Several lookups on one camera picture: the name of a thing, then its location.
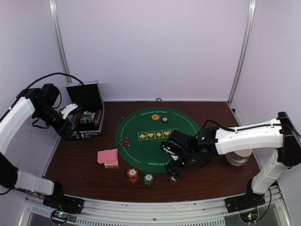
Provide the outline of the triangular all-in button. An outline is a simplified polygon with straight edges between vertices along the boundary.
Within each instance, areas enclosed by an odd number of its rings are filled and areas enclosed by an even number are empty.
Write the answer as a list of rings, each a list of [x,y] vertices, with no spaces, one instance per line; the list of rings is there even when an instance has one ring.
[[[125,137],[124,139],[120,140],[120,141],[118,142],[118,145],[130,147],[129,138],[128,138],[128,137]]]

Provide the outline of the pink-backed playing card deck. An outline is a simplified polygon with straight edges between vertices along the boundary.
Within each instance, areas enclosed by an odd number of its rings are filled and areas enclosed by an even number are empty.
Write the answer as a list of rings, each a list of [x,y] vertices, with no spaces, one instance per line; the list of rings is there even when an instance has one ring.
[[[97,162],[99,164],[102,164],[102,163],[113,164],[117,161],[118,161],[118,150],[117,149],[103,150],[103,151],[97,152]]]

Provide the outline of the gold card deck box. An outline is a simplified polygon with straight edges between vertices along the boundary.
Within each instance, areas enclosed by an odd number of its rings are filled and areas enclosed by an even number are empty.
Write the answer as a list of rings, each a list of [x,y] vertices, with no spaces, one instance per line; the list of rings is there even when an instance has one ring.
[[[118,160],[109,161],[104,163],[105,168],[115,168],[119,166]]]

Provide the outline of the brown poker chip stack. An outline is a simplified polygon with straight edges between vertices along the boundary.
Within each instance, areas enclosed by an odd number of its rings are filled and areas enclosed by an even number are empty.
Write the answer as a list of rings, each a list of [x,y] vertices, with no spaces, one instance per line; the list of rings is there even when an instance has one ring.
[[[174,178],[173,176],[170,176],[170,177],[169,177],[169,182],[170,182],[172,185],[176,185],[176,184],[178,184],[179,179],[176,179],[176,178]]]

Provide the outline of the left aluminium post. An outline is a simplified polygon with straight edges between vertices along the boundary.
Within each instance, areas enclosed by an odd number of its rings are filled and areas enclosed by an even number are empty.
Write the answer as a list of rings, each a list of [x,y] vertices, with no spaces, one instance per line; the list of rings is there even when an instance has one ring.
[[[63,72],[66,74],[70,74],[70,70],[67,63],[67,57],[63,46],[63,39],[62,39],[62,33],[61,33],[61,28],[59,23],[56,0],[49,0],[49,7],[50,7],[50,14],[54,25],[55,37],[57,41],[59,57],[63,67]]]

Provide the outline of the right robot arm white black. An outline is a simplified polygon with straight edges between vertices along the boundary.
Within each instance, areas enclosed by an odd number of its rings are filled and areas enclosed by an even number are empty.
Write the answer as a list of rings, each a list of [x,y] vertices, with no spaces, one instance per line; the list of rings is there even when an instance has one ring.
[[[161,142],[160,149],[172,157],[165,168],[174,179],[219,155],[274,148],[270,160],[247,183],[246,193],[225,200],[229,213],[263,205],[269,187],[284,171],[301,162],[301,136],[286,112],[279,112],[277,118],[270,121],[249,126],[228,128],[211,122],[215,127],[202,127],[194,136],[174,130],[166,141]]]

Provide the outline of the front aluminium rail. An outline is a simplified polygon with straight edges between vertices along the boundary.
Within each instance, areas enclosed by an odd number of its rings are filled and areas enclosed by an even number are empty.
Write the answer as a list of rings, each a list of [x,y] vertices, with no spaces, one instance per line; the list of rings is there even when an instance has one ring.
[[[113,202],[84,199],[81,214],[68,216],[64,226],[247,226],[247,212],[259,212],[256,226],[292,225],[279,186],[270,187],[266,203],[228,212],[225,198],[183,202]]]

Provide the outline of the green poker chip stack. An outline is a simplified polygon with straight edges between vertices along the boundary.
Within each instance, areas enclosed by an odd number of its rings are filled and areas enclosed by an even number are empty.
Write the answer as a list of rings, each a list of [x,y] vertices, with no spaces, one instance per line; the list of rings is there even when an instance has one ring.
[[[148,185],[148,186],[152,185],[153,181],[154,181],[154,176],[150,173],[147,173],[147,174],[144,175],[143,181],[144,181],[145,185]]]

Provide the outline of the round green poker mat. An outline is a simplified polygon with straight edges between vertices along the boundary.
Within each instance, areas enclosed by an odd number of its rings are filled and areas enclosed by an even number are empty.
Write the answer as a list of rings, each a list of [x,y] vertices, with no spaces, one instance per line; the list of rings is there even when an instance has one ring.
[[[160,119],[151,119],[158,114]],[[186,135],[195,135],[199,125],[187,114],[172,108],[155,107],[139,110],[126,117],[115,133],[115,145],[120,157],[130,166],[147,173],[165,174],[165,166],[172,157],[160,149],[162,141],[166,141],[174,130]],[[129,138],[130,147],[120,146],[118,142]]]

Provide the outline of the blue card deck in case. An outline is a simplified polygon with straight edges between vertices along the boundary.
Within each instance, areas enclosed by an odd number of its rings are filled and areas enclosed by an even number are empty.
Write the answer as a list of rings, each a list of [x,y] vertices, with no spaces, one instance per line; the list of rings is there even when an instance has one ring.
[[[84,112],[81,116],[80,123],[81,124],[88,124],[92,123],[95,120],[95,112]]]

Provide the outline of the brown chip row in case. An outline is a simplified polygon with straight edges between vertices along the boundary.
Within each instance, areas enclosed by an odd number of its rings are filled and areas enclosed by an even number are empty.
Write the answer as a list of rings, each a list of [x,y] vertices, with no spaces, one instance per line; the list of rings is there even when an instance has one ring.
[[[102,119],[102,115],[103,115],[103,110],[102,109],[99,109],[96,111],[95,113],[95,118],[94,118],[94,125],[95,126],[98,126],[101,122],[101,119]]]

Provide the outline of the right aluminium post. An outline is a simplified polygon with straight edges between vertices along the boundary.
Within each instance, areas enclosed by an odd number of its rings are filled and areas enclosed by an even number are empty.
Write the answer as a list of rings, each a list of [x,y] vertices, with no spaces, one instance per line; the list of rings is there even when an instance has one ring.
[[[245,25],[242,47],[241,47],[241,51],[240,51],[240,55],[239,55],[239,59],[238,59],[238,65],[236,68],[234,81],[232,83],[230,95],[229,95],[229,98],[227,101],[228,105],[230,105],[230,106],[233,105],[235,93],[238,89],[239,81],[240,81],[240,78],[241,78],[241,75],[243,72],[244,63],[246,61],[247,51],[248,51],[249,43],[251,40],[253,25],[254,25],[254,20],[255,20],[256,5],[257,5],[256,0],[249,0],[249,6],[248,6],[247,17],[246,17],[246,25]]]

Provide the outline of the orange dealer button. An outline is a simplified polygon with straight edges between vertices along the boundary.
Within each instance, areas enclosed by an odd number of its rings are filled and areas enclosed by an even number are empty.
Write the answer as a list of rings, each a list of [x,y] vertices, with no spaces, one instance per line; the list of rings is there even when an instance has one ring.
[[[158,114],[153,114],[153,115],[151,116],[151,119],[154,120],[154,121],[157,121],[157,120],[160,119],[160,116],[159,116]]]

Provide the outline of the orange poker chip stack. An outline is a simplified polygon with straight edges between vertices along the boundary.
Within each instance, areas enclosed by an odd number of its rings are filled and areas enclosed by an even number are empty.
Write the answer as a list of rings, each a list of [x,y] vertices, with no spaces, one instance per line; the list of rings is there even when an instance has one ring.
[[[138,171],[135,168],[131,168],[127,171],[127,176],[131,182],[136,182],[139,178]]]

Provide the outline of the aluminium post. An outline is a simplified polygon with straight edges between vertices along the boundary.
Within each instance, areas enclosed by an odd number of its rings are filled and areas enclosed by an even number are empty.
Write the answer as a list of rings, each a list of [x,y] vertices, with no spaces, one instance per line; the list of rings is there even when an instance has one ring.
[[[241,75],[243,72],[244,63],[246,61],[247,51],[248,51],[249,43],[251,40],[253,25],[254,25],[254,20],[255,20],[256,5],[257,5],[256,0],[249,0],[249,6],[248,6],[247,17],[246,17],[246,25],[245,25],[242,47],[241,47],[241,51],[240,51],[240,55],[239,55],[239,59],[238,59],[238,65],[236,68],[234,81],[232,83],[230,95],[229,95],[229,98],[227,101],[228,105],[230,105],[230,106],[233,105],[235,93],[238,89],[239,81],[240,81],[240,78],[241,78]]]
[[[49,7],[50,7],[50,14],[54,25],[55,37],[57,41],[59,57],[63,67],[63,72],[66,74],[70,74],[70,70],[67,63],[67,57],[63,46],[63,39],[62,39],[62,33],[61,33],[61,28],[59,23],[56,0],[49,0]]]

